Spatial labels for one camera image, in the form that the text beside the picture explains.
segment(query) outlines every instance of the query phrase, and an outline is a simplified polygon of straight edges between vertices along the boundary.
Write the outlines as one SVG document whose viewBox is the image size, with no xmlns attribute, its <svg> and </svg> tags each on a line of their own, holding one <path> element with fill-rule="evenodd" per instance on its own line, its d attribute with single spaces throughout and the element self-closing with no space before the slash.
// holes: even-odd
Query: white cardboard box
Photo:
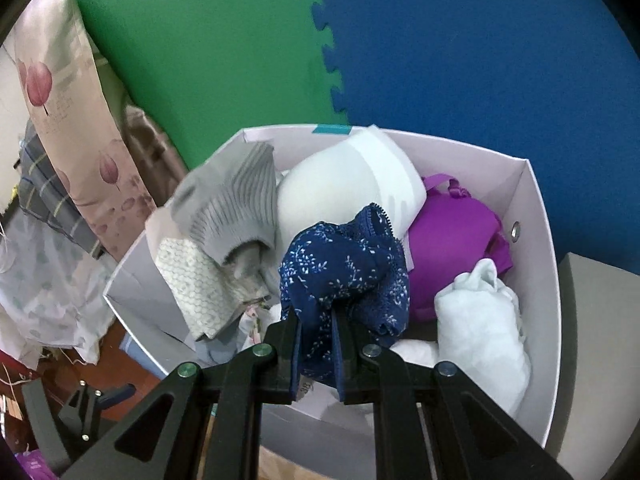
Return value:
<svg viewBox="0 0 640 480">
<path fill-rule="evenodd" d="M 246 128 L 219 151 L 231 142 L 270 142 L 276 168 L 290 170 L 312 153 L 343 140 L 349 130 L 316 124 Z M 472 196 L 502 218 L 507 234 L 516 221 L 520 223 L 520 237 L 511 243 L 514 266 L 505 282 L 520 298 L 532 375 L 516 421 L 544 446 L 558 390 L 561 311 L 551 232 L 529 161 L 455 140 L 385 131 L 407 153 L 421 176 L 455 176 Z M 162 370 L 169 373 L 181 362 L 197 361 L 191 349 L 193 340 L 171 291 L 151 260 L 144 234 L 114 272 L 105 298 Z M 374 478 L 373 434 L 364 412 L 339 404 L 334 393 L 316 383 L 302 401 L 291 407 L 265 406 L 262 444 L 332 478 Z"/>
</svg>

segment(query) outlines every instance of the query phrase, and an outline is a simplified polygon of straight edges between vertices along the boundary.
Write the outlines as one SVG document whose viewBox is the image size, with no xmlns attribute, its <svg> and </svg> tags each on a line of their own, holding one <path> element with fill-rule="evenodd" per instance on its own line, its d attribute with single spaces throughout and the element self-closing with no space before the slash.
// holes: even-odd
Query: plaid fabric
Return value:
<svg viewBox="0 0 640 480">
<path fill-rule="evenodd" d="M 66 192 L 31 120 L 27 122 L 24 143 L 20 150 L 20 167 L 20 207 L 55 231 L 66 235 L 93 258 L 100 256 L 100 240 L 91 231 L 89 224 Z"/>
</svg>

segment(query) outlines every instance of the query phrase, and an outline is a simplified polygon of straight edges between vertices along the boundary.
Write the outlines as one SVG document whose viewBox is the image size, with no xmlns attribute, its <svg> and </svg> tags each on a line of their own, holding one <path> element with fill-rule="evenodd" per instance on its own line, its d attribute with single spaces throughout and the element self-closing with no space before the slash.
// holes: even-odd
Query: purple bra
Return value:
<svg viewBox="0 0 640 480">
<path fill-rule="evenodd" d="M 449 181 L 449 192 L 436 188 Z M 498 274 L 511 269 L 509 243 L 502 222 L 452 176 L 439 173 L 422 179 L 427 200 L 409 227 L 414 269 L 409 272 L 411 321 L 430 321 L 433 298 L 462 272 L 471 272 L 482 258 L 495 262 Z"/>
</svg>

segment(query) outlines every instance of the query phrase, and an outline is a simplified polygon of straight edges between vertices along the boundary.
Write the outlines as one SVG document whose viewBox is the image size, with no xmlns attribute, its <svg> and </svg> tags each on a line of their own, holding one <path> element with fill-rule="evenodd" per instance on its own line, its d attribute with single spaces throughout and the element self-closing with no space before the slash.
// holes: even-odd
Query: metal grommet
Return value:
<svg viewBox="0 0 640 480">
<path fill-rule="evenodd" d="M 265 357 L 273 351 L 273 347 L 267 343 L 254 345 L 254 355 L 257 357 Z"/>
<path fill-rule="evenodd" d="M 182 363 L 178 366 L 178 375 L 186 378 L 195 375 L 198 371 L 198 365 L 196 363 Z"/>
<path fill-rule="evenodd" d="M 518 238 L 520 238 L 520 222 L 514 222 L 513 227 L 511 228 L 511 241 L 516 243 Z"/>
<path fill-rule="evenodd" d="M 366 355 L 366 357 L 378 357 L 380 354 L 382 354 L 382 348 L 380 348 L 379 345 L 365 345 L 362 348 L 362 353 Z"/>
<path fill-rule="evenodd" d="M 458 371 L 458 367 L 451 361 L 443 361 L 441 363 L 438 363 L 437 369 L 438 373 L 445 377 L 453 377 Z"/>
</svg>

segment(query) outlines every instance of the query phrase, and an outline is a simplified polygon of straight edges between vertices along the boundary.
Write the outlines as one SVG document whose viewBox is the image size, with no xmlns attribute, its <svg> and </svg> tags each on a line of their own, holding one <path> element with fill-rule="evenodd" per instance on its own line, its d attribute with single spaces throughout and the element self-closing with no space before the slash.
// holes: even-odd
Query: floral fabric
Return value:
<svg viewBox="0 0 640 480">
<path fill-rule="evenodd" d="M 370 204 L 353 221 L 318 222 L 294 238 L 280 266 L 282 319 L 302 323 L 302 373 L 334 386 L 332 308 L 345 308 L 384 346 L 409 317 L 409 277 L 401 243 L 382 208 Z"/>
</svg>

